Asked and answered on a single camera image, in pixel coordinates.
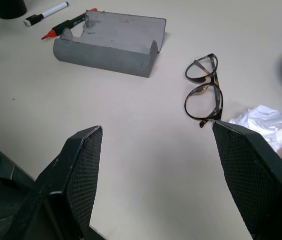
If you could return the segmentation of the tortoiseshell eyeglasses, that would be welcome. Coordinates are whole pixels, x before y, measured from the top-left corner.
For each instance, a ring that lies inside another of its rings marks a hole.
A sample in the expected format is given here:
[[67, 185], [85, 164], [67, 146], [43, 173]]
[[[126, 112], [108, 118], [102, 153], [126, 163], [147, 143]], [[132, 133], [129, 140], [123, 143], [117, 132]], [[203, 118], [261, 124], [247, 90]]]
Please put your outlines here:
[[194, 60], [185, 70], [185, 77], [197, 87], [184, 100], [184, 110], [188, 117], [198, 121], [203, 128], [209, 121], [222, 117], [223, 93], [217, 76], [218, 58], [210, 53]]

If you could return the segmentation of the black marker with red caps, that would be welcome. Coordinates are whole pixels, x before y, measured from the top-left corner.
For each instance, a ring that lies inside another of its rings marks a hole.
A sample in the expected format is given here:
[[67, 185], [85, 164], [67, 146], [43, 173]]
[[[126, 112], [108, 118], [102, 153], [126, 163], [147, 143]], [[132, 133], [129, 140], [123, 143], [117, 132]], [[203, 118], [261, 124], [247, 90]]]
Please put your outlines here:
[[71, 20], [66, 20], [57, 26], [53, 27], [45, 36], [42, 37], [42, 40], [47, 39], [47, 38], [53, 38], [56, 36], [59, 36], [64, 29], [72, 29], [74, 26], [78, 25], [79, 23], [83, 22], [86, 18], [86, 14], [83, 13]]

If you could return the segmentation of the crumpled white plastic bag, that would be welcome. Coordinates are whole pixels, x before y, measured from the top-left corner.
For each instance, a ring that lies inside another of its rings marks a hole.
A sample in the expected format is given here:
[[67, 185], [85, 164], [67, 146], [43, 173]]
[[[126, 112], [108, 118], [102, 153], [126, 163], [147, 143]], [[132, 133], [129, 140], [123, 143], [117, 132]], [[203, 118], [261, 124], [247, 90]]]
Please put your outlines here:
[[278, 110], [259, 105], [249, 108], [229, 123], [259, 133], [275, 152], [282, 149], [282, 112]]

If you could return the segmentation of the white marker with black cap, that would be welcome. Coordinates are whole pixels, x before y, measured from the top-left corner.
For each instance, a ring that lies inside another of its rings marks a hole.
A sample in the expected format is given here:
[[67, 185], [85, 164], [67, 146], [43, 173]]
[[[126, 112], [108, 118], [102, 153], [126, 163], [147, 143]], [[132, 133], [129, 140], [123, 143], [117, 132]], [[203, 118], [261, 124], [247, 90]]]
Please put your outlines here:
[[55, 13], [65, 9], [65, 8], [67, 8], [68, 6], [69, 6], [69, 3], [67, 1], [63, 2], [63, 3], [61, 3], [61, 4], [57, 5], [57, 6], [51, 8], [51, 9], [45, 11], [45, 12], [43, 12], [41, 14], [34, 14], [34, 15], [26, 18], [23, 21], [23, 23], [25, 24], [25, 26], [31, 27], [31, 26], [39, 23], [41, 20], [49, 17], [50, 15], [53, 15], [53, 14], [55, 14]]

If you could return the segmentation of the grey felt glasses case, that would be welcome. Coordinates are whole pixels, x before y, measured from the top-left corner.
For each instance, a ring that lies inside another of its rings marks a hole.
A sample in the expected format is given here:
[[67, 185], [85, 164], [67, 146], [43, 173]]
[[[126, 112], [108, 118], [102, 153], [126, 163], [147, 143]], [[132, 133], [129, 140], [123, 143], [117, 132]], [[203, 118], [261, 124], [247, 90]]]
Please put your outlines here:
[[86, 11], [80, 37], [65, 28], [54, 41], [56, 59], [66, 63], [149, 77], [164, 40], [166, 19]]

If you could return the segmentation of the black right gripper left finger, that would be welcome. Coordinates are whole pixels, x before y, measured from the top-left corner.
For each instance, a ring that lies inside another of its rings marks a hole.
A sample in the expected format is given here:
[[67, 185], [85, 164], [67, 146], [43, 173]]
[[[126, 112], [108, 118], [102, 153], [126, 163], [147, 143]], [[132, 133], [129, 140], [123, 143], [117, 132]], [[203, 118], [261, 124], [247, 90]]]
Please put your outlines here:
[[87, 240], [95, 201], [103, 129], [68, 138], [40, 173], [4, 240]]

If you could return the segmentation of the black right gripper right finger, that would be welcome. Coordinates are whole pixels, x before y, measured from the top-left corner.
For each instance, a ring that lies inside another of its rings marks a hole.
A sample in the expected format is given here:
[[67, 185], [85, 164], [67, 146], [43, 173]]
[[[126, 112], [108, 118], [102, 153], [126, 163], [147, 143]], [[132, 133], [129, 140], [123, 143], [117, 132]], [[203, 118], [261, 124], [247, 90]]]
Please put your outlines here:
[[253, 240], [282, 240], [282, 159], [257, 132], [212, 124], [224, 177]]

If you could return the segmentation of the black pen cup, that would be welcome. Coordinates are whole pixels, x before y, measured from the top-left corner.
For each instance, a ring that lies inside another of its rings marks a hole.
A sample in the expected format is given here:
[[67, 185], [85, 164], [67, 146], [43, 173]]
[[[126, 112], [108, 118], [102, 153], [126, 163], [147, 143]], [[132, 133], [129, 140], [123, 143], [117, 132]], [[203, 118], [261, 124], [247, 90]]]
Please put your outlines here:
[[16, 19], [27, 12], [24, 0], [0, 0], [0, 18], [4, 20]]

